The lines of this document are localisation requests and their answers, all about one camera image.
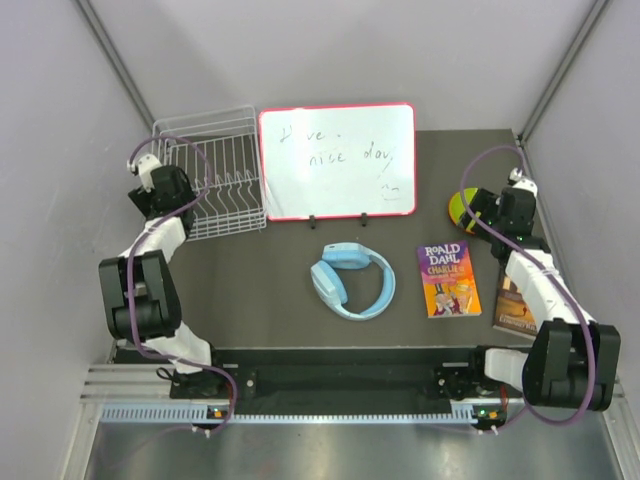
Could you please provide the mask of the orange plate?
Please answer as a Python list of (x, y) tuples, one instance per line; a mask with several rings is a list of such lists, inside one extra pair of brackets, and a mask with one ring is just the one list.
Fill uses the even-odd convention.
[(454, 216), (452, 216), (452, 215), (450, 215), (450, 216), (449, 216), (449, 218), (450, 218), (451, 222), (454, 224), (454, 226), (455, 226), (457, 229), (459, 229), (459, 230), (463, 231), (462, 229), (460, 229), (460, 228), (457, 226), (457, 220), (459, 219), (459, 217), (460, 217), (460, 216), (457, 216), (457, 217), (454, 217)]

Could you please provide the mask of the light blue headphones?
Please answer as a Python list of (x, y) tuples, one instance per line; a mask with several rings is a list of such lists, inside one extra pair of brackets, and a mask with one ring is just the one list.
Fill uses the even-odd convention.
[[(381, 284), (369, 305), (353, 293), (362, 272), (376, 267)], [(389, 261), (378, 252), (355, 242), (324, 246), (320, 259), (310, 267), (312, 286), (320, 300), (336, 315), (352, 322), (366, 322), (380, 316), (391, 305), (397, 280)]]

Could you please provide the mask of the dark brown book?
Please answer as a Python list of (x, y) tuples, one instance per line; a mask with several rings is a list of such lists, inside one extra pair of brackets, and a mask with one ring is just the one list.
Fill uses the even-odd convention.
[(534, 339), (538, 333), (536, 322), (521, 291), (504, 268), (500, 270), (498, 277), (492, 326), (494, 329), (529, 339)]

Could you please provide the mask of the lime green plate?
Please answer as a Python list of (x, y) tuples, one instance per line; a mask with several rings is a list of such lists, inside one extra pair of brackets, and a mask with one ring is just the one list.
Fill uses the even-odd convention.
[[(467, 201), (468, 205), (471, 205), (478, 191), (479, 191), (478, 187), (470, 187), (464, 190), (464, 198)], [(456, 192), (450, 198), (447, 211), (448, 211), (448, 216), (452, 215), (454, 217), (460, 216), (464, 211), (466, 211), (464, 207), (464, 202), (459, 192)]]

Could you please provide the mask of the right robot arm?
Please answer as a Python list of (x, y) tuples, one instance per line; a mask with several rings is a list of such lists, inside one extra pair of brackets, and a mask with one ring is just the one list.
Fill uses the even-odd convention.
[(466, 380), (487, 396), (502, 383), (522, 392), (530, 406), (604, 411), (614, 393), (621, 338), (576, 301), (555, 268), (544, 238), (533, 233), (537, 188), (520, 180), (494, 194), (466, 188), (451, 202), (461, 229), (487, 241), (505, 275), (519, 288), (537, 334), (528, 352), (480, 347)]

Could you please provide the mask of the pink framed whiteboard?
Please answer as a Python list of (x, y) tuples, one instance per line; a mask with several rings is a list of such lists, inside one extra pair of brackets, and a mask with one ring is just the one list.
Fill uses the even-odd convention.
[(414, 213), (415, 120), (409, 103), (262, 111), (259, 146), (268, 219)]

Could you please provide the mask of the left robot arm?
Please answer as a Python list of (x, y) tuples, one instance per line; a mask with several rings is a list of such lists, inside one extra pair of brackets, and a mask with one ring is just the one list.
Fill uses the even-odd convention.
[(167, 360), (174, 372), (157, 375), (187, 394), (216, 396), (226, 387), (225, 370), (212, 362), (212, 347), (183, 322), (179, 296), (168, 267), (175, 251), (189, 238), (195, 200), (181, 168), (146, 155), (132, 167), (141, 186), (129, 198), (145, 218), (143, 231), (129, 249), (99, 264), (107, 327), (116, 340), (134, 341), (136, 321), (141, 350)]

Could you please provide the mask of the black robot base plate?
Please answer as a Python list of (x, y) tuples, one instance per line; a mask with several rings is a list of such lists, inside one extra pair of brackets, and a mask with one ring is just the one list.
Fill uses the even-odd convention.
[(236, 377), (239, 398), (407, 394), (462, 400), (501, 385), (484, 375), (484, 347), (218, 349), (212, 362)]

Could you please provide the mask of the purple Roald Dahl book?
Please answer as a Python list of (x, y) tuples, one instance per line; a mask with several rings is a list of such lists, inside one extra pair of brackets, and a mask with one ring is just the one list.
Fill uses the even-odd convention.
[(482, 313), (467, 241), (420, 246), (417, 257), (429, 318)]

